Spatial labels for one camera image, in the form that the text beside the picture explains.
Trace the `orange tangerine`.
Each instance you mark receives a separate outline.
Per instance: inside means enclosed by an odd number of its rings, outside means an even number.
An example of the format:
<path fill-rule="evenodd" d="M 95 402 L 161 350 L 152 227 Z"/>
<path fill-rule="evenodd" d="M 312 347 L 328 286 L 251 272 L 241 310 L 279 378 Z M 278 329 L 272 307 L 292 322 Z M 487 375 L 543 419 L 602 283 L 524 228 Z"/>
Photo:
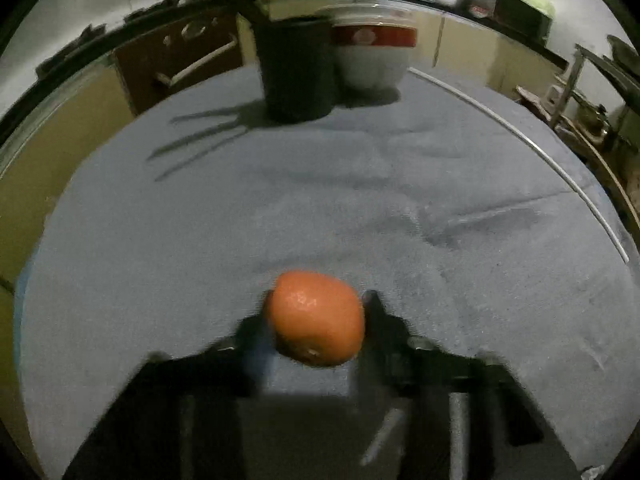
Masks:
<path fill-rule="evenodd" d="M 366 316 L 349 284 L 310 271 L 276 279 L 265 314 L 276 341 L 292 359 L 316 367 L 341 365 L 360 351 Z"/>

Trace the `grey table cloth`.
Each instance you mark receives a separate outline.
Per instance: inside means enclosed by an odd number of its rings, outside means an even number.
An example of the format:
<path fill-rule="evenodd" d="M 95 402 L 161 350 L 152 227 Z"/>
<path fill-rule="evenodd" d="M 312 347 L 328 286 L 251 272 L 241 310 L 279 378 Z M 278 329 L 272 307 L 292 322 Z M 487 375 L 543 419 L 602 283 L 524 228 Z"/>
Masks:
<path fill-rule="evenodd" d="M 614 206 L 500 94 L 413 74 L 399 93 L 270 126 L 244 67 L 80 165 L 22 307 L 21 386 L 48 477 L 150 353 L 227 335 L 290 269 L 382 292 L 451 352 L 500 356 L 570 466 L 613 463 L 639 418 L 639 255 Z"/>

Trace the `built-in oven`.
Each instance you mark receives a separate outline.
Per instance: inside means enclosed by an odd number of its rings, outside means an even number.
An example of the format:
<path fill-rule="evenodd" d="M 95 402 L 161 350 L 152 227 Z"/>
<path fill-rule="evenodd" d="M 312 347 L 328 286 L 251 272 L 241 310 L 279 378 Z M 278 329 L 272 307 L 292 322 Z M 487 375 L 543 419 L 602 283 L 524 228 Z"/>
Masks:
<path fill-rule="evenodd" d="M 132 111 L 140 115 L 243 65 L 236 17 L 214 9 L 157 27 L 117 48 L 115 63 Z"/>

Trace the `black cylindrical container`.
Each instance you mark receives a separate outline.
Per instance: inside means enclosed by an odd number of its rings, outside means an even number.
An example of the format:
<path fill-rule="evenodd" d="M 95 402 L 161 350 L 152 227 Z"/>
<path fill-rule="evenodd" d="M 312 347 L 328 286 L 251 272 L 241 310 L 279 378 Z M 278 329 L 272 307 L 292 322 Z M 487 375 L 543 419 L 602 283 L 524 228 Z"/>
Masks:
<path fill-rule="evenodd" d="M 325 16 L 306 15 L 255 30 L 266 114 L 272 122 L 309 122 L 334 109 L 337 86 L 331 29 Z"/>

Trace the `red white bowl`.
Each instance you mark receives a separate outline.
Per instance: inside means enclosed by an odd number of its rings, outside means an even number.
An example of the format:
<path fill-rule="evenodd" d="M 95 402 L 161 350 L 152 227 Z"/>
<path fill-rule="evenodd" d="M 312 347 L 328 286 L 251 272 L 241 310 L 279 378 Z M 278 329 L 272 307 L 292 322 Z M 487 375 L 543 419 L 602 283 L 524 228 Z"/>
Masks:
<path fill-rule="evenodd" d="M 381 3 L 344 3 L 316 13 L 331 22 L 331 44 L 346 88 L 379 92 L 397 87 L 418 44 L 411 11 Z"/>

